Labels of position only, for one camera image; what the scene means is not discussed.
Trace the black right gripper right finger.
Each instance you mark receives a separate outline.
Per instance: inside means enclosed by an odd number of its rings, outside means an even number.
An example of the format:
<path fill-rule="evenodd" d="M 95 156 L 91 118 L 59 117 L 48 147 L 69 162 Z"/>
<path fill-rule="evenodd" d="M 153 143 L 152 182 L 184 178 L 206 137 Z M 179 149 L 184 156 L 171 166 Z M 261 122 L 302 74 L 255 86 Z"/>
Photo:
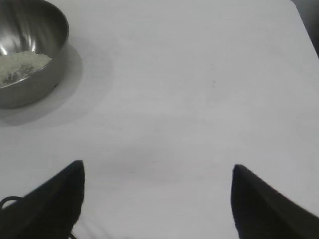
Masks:
<path fill-rule="evenodd" d="M 233 168 L 231 209 L 241 239 L 317 239 L 319 219 L 241 164 Z"/>

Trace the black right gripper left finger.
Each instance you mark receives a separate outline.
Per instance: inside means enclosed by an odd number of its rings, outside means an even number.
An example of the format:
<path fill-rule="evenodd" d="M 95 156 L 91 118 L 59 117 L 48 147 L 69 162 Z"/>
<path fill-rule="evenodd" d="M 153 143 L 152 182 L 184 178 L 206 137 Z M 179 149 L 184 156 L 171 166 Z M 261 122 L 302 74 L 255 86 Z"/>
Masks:
<path fill-rule="evenodd" d="M 2 239 L 73 239 L 84 201 L 85 172 L 81 160 L 70 163 L 23 197 L 0 202 Z"/>

